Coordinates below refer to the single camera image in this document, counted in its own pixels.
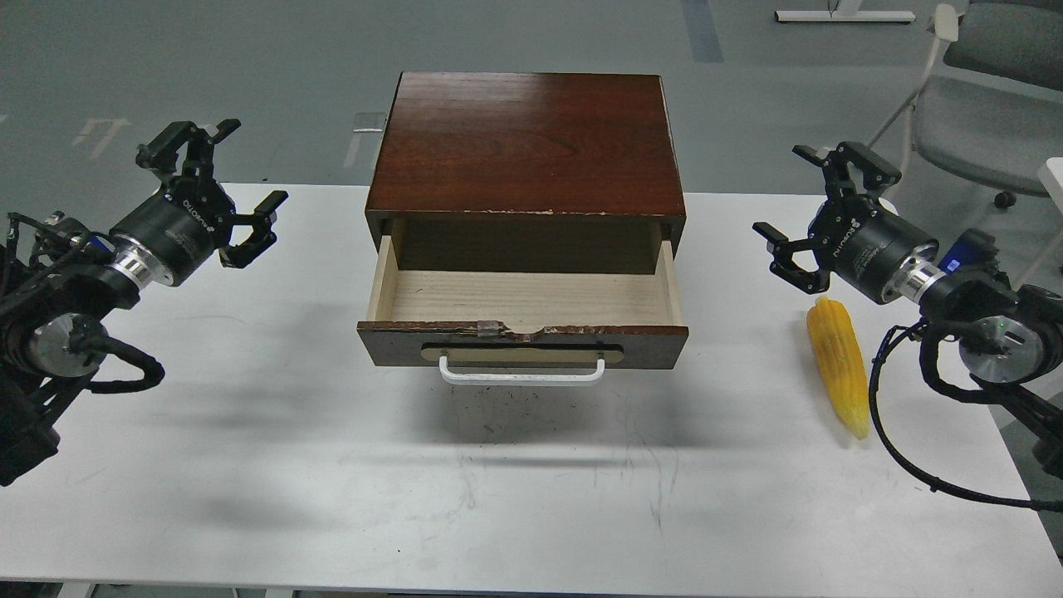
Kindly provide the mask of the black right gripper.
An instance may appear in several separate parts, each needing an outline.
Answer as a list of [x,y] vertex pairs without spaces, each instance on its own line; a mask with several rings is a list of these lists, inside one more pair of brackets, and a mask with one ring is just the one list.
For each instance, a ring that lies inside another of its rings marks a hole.
[[[859,141],[842,141],[834,149],[793,146],[792,152],[820,168],[826,201],[810,223],[810,237],[800,241],[767,221],[752,224],[766,239],[767,270],[809,295],[824,294],[833,272],[876,304],[899,298],[894,279],[901,267],[911,258],[929,261],[940,250],[937,238],[897,216],[882,198],[899,184],[899,168]],[[798,266],[794,255],[802,252],[813,252],[820,267]]]

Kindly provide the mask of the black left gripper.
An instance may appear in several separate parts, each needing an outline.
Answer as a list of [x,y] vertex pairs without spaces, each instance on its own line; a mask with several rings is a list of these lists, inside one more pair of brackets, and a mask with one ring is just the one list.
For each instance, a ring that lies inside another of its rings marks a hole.
[[[277,241],[272,226],[288,192],[273,190],[253,212],[235,213],[234,201],[213,177],[215,147],[240,126],[239,119],[208,129],[175,121],[137,146],[136,165],[155,174],[161,186],[111,227],[116,250],[111,269],[140,289],[151,281],[179,287],[218,247],[221,264],[243,269]],[[237,245],[227,243],[234,227],[251,229]]]

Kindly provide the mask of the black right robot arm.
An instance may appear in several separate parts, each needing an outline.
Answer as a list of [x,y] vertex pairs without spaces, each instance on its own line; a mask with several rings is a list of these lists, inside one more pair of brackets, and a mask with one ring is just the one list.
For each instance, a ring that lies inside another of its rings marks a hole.
[[881,197],[901,173],[867,146],[793,152],[820,168],[826,201],[800,241],[754,224],[771,272],[806,294],[826,292],[836,275],[874,303],[916,304],[926,385],[956,401],[1003,406],[1036,435],[1041,469],[1060,477],[1061,410],[1026,382],[1060,366],[1061,297],[1034,285],[1014,291],[986,243],[963,249],[958,264],[939,261],[937,239],[885,208]]

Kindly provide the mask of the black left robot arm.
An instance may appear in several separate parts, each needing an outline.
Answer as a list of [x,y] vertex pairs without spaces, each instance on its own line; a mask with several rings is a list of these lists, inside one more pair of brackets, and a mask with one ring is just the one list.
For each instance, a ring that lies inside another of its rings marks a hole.
[[213,255],[244,268],[277,240],[276,190],[239,213],[215,180],[215,149],[242,124],[175,121],[138,147],[159,188],[107,233],[55,212],[7,215],[2,241],[1,482],[58,451],[56,422],[72,401],[138,393],[164,379],[156,357],[111,336],[103,320],[153,283],[178,287]]

